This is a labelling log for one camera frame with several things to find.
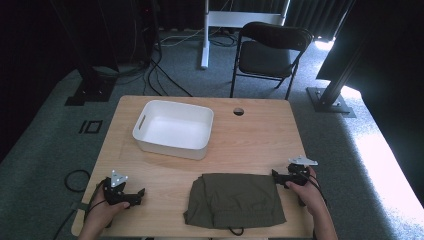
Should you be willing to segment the person's right hand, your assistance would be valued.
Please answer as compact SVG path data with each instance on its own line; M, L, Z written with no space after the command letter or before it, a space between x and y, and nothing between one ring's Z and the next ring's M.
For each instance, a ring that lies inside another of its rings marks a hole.
M300 197L309 212L310 208L317 209L326 207L326 203L321 194L314 169L312 167L308 167L308 170L310 171L310 176L308 182L304 186L297 185L291 181L288 181L286 184L289 189L294 191Z

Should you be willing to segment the olive green pants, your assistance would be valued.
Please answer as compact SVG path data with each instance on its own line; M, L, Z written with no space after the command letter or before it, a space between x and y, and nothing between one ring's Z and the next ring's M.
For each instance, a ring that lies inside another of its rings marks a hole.
M246 228L286 222L273 177L239 173L198 177L192 184L183 216L187 225L229 230L237 236Z

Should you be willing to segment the dark curtain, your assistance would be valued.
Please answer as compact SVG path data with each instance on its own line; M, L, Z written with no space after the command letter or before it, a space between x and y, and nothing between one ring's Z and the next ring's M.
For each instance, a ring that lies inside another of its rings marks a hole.
M285 25L301 27L316 39L333 40L355 0L290 0Z

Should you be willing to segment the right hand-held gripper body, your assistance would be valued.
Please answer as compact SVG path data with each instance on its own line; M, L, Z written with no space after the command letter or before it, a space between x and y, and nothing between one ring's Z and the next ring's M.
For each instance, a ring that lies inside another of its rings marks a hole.
M318 162L311 160L305 156L298 156L295 158L288 159L289 165L287 167L290 181L297 185L304 186L310 176L308 166L318 166Z

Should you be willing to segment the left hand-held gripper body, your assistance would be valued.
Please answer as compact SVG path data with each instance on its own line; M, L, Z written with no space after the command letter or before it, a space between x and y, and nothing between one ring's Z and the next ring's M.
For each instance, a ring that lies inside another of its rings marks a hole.
M124 193L124 189L128 179L129 179L128 176L122 175L118 173L116 170L112 170L111 175L104 179L104 182L103 182L104 197L110 205L115 205L121 202L128 202L128 200L130 199L140 199L140 198L137 198L135 194Z

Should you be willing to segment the black folding chair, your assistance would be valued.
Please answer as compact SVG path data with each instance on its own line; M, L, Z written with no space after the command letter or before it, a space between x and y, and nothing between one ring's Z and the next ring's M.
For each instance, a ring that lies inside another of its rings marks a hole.
M314 36L301 27L287 27L264 22L249 22L238 34L231 80L234 96L238 76L277 81L278 89L290 78L285 100L290 96L300 58Z

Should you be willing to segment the white metal desk frame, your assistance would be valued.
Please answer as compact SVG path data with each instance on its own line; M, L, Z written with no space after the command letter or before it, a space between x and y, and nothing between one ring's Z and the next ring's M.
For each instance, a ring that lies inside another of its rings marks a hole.
M283 9L280 13L259 13L259 12L232 12L232 11L212 11L209 9L209 0L205 0L204 10L204 37L200 67L207 69L209 66L209 28L242 28L245 24L253 21L260 21L283 26L287 17L291 0L284 0Z

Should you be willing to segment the black stand with square base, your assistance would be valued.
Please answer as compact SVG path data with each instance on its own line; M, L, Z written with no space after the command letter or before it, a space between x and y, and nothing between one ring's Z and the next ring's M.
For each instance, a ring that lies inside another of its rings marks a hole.
M72 23L64 0L50 0L50 3L69 39L72 49L71 57L82 78L74 95L66 100L65 105L83 106L86 102L108 102L117 78L100 76L93 68L83 50L80 36Z

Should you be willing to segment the black post with base plate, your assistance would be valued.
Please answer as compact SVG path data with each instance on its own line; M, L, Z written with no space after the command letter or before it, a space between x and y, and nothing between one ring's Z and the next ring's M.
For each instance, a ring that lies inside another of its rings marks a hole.
M346 13L334 45L317 75L318 80L329 80L328 86L307 88L316 112L355 116L341 96L341 90L362 55L374 21L372 14L373 5L369 0L355 0Z

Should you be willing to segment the person's left hand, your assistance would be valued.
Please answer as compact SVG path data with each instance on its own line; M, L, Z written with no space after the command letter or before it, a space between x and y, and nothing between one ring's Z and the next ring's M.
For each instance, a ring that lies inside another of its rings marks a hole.
M92 201L92 206L86 217L83 228L105 229L113 218L130 206L128 202L121 202L110 205L104 197L103 190L100 189Z

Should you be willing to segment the white plastic bin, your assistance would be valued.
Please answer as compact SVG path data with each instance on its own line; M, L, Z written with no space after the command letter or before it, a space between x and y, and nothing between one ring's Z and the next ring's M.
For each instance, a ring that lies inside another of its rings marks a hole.
M214 112L207 107L165 100L149 101L132 136L141 150L201 160L210 140Z

